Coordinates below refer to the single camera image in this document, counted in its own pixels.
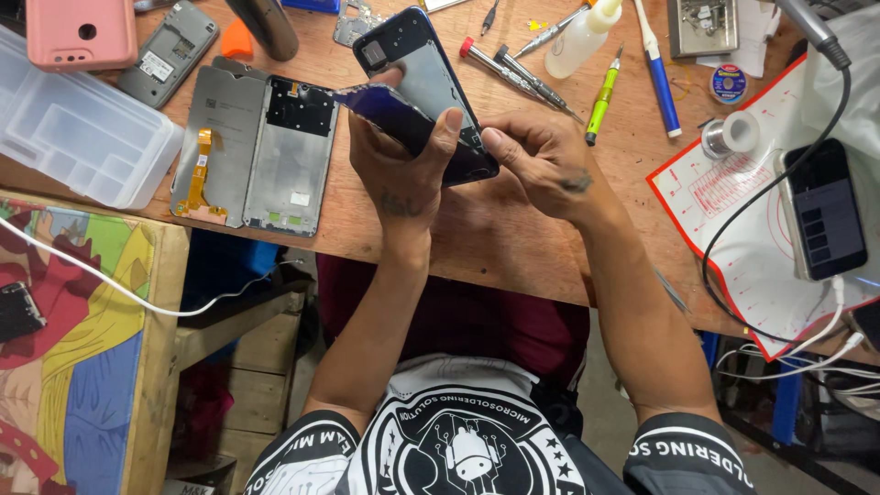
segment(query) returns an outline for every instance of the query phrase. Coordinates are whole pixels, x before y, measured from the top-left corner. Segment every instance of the forearm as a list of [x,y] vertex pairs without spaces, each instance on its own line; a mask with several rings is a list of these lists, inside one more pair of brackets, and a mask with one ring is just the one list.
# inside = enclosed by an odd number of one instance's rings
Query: forearm
[[673,410],[720,422],[699,341],[657,279],[623,206],[576,225],[590,261],[605,349],[639,423]]
[[315,370],[303,414],[337,410],[363,432],[407,338],[428,278],[428,252],[383,249],[370,288]]

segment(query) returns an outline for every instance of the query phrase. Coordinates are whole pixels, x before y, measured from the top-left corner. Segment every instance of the orange plastic pry tool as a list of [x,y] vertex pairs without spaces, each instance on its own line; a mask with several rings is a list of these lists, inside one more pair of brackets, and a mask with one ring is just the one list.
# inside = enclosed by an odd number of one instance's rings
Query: orange plastic pry tool
[[205,200],[205,180],[208,177],[208,155],[211,153],[211,129],[199,129],[199,161],[193,168],[189,182],[189,196],[177,203],[177,213],[183,218],[194,218],[212,224],[226,224],[226,209],[211,206]]
[[253,55],[251,32],[240,18],[235,19],[223,33],[223,38],[220,39],[220,53],[226,58],[241,54]]

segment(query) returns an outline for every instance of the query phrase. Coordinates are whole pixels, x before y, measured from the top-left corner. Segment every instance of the black and white t-shirt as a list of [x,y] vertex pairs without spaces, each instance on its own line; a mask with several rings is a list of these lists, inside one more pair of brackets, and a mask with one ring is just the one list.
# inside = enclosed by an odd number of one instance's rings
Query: black and white t-shirt
[[646,421],[621,481],[565,432],[580,419],[572,410],[507,361],[411,359],[362,439],[339,413],[306,414],[266,448],[245,495],[754,493],[730,436],[708,418]]

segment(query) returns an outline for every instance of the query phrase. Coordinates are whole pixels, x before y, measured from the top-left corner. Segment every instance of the pink phone case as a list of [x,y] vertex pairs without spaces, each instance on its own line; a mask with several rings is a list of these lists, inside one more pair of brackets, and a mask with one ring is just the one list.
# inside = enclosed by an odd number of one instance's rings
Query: pink phone case
[[130,0],[27,0],[27,58],[45,72],[122,69],[137,60]]

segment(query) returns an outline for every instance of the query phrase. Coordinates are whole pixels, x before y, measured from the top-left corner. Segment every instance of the white plastic bottle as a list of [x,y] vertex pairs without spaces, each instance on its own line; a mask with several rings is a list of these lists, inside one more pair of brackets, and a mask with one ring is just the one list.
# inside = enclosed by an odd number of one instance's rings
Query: white plastic bottle
[[592,9],[571,20],[544,56],[544,67],[551,76],[557,79],[571,76],[605,43],[608,30],[620,18],[620,2],[598,0]]

